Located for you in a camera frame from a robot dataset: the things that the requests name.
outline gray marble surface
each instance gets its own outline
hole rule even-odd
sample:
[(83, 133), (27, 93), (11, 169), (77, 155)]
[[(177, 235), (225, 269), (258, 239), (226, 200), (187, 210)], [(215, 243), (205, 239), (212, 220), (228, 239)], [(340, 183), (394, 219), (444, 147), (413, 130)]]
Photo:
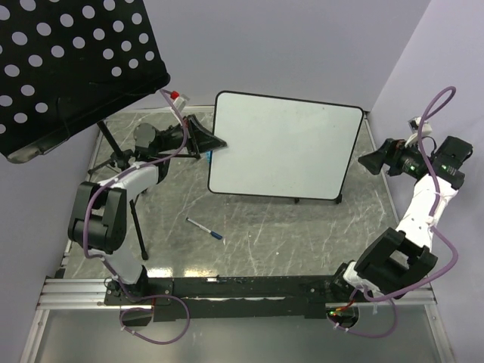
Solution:
[[(213, 112), (197, 112), (211, 129)], [(118, 113), (108, 127), (122, 149), (133, 147), (132, 132), (140, 123), (164, 129), (175, 123), (171, 113)], [(327, 275), (342, 262), (357, 259), (388, 227), (395, 227), (388, 191), (381, 176), (373, 176), (357, 158), (373, 149), (368, 128), (361, 127), (343, 186), (343, 202), (292, 200), (212, 194), (207, 189), (209, 164), (174, 159), (165, 181), (142, 194), (138, 215), (150, 259), (152, 277), (215, 275)], [(112, 150), (101, 142), (97, 162)], [(113, 176), (103, 168), (93, 181)], [(216, 240), (189, 224), (185, 217), (222, 234)], [(125, 243), (141, 261), (132, 217)], [(86, 260), (73, 244), (65, 278), (103, 278), (107, 270)]]

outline white dot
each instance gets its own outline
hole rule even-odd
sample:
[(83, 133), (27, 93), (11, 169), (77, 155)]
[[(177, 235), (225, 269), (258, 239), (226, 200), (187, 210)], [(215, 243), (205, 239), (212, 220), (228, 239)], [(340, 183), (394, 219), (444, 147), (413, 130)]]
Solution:
[(106, 59), (113, 59), (114, 57), (114, 52), (110, 49), (104, 49), (103, 51), (103, 57)]
[(131, 21), (133, 22), (133, 24), (139, 25), (143, 21), (143, 17), (139, 13), (134, 13), (131, 17)]
[(5, 74), (10, 77), (16, 77), (20, 74), (20, 70), (17, 66), (13, 64), (9, 64), (5, 67)]
[(32, 96), (34, 93), (36, 93), (36, 89), (31, 85), (23, 85), (20, 91), (24, 96)]
[(83, 38), (81, 38), (80, 36), (77, 36), (73, 40), (73, 45), (74, 45), (74, 47), (76, 47), (78, 49), (83, 49), (85, 47), (85, 40)]
[(36, 2), (34, 0), (20, 0), (20, 6), (27, 11), (34, 11), (36, 9)]
[(99, 29), (99, 28), (97, 28), (92, 33), (92, 35), (94, 36), (94, 39), (96, 39), (96, 40), (103, 40), (104, 37), (106, 36), (106, 34), (104, 33), (104, 31), (102, 29)]
[(52, 29), (51, 27), (46, 24), (46, 23), (38, 23), (37, 24), (37, 32), (41, 35), (41, 36), (49, 36), (51, 35), (52, 33)]
[(113, 29), (117, 33), (121, 33), (124, 30), (124, 24), (121, 20), (116, 20), (113, 23)]
[(116, 7), (116, 4), (114, 3), (114, 0), (104, 0), (104, 8), (108, 11), (114, 10)]
[(74, 25), (74, 19), (69, 14), (62, 14), (60, 16), (60, 23), (66, 28), (70, 28), (72, 25)]
[(29, 64), (32, 67), (40, 67), (42, 65), (42, 58), (40, 58), (40, 56), (37, 54), (31, 55), (29, 57)]
[(51, 49), (51, 53), (56, 58), (62, 58), (64, 56), (64, 48), (60, 45), (54, 45)]
[(121, 43), (121, 49), (124, 51), (131, 51), (131, 42), (128, 42), (125, 40), (124, 42)]
[(146, 60), (149, 62), (149, 61), (152, 61), (154, 59), (154, 53), (152, 51), (149, 51), (146, 53), (146, 55), (144, 56), (146, 58)]
[(48, 110), (47, 104), (45, 104), (43, 102), (40, 102), (40, 103), (36, 104), (36, 111), (38, 113), (46, 113), (47, 110)]
[(96, 11), (92, 6), (87, 5), (82, 8), (82, 15), (84, 15), (86, 19), (92, 19), (96, 15)]
[(14, 116), (14, 120), (16, 123), (24, 123), (28, 119), (27, 115), (25, 113), (16, 113)]
[(148, 40), (149, 40), (149, 39), (150, 39), (150, 37), (148, 36), (148, 34), (147, 34), (147, 33), (143, 33), (143, 34), (141, 34), (141, 35), (139, 36), (139, 42), (140, 42), (141, 44), (146, 44), (146, 43), (148, 43)]
[(131, 69), (135, 69), (135, 68), (137, 68), (137, 67), (138, 67), (138, 65), (139, 65), (139, 62), (138, 62), (138, 60), (136, 60), (136, 59), (131, 59), (131, 60), (129, 61), (129, 68), (131, 68)]
[(12, 40), (16, 45), (27, 44), (27, 36), (22, 32), (15, 32), (14, 34), (12, 34)]
[(119, 67), (114, 67), (114, 68), (111, 70), (111, 74), (113, 74), (113, 76), (115, 76), (115, 77), (119, 77), (119, 76), (121, 76), (121, 73), (122, 73), (122, 70), (121, 70), (121, 68), (119, 68)]
[(5, 6), (0, 5), (0, 20), (8, 20), (10, 18), (10, 11)]
[(0, 96), (0, 106), (8, 107), (8, 106), (11, 106), (13, 103), (14, 103), (14, 100), (12, 100), (12, 97)]

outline whiteboard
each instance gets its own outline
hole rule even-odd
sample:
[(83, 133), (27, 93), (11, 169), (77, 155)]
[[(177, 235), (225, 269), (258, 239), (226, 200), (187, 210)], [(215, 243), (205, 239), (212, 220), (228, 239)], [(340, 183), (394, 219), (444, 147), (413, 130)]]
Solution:
[(213, 193), (335, 200), (363, 120), (359, 107), (223, 91), (213, 133)]

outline wall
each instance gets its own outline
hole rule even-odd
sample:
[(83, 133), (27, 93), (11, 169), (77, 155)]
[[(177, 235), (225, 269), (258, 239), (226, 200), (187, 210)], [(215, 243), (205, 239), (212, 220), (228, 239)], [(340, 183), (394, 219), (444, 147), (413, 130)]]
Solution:
[[(421, 115), (433, 96), (455, 85), (454, 100), (431, 120), (440, 143), (447, 135), (474, 146), (462, 170), (466, 182), (448, 206), (439, 229), (457, 246), (455, 268), (435, 283), (436, 297), (449, 339), (459, 362), (484, 361), (484, 2), (432, 0), (407, 48), (383, 88), (370, 114), (377, 142), (387, 137), (406, 138), (406, 120)], [(399, 215), (411, 199), (413, 181), (390, 178), (389, 186)], [(450, 253), (438, 239), (434, 251), (439, 266)]]
[(0, 351), (20, 359), (46, 275), (61, 263), (77, 187), (85, 178), (97, 128), (44, 157), (10, 164), (0, 157)]
[[(169, 89), (222, 90), (370, 110), (429, 0), (144, 0)], [(164, 107), (151, 96), (130, 108)]]

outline marker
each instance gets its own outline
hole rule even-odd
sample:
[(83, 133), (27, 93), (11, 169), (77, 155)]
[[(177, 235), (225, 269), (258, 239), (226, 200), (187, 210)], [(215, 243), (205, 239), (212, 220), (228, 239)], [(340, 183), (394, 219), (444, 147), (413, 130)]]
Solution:
[(200, 223), (196, 223), (193, 219), (189, 219), (187, 217), (187, 221), (189, 221), (190, 223), (193, 223), (194, 225), (196, 225), (199, 229), (202, 229), (204, 230), (205, 232), (207, 233), (210, 233), (212, 235), (212, 237), (216, 238), (217, 240), (221, 240), (223, 237), (218, 234), (218, 233), (215, 233), (214, 231), (210, 231), (207, 227), (203, 227)]

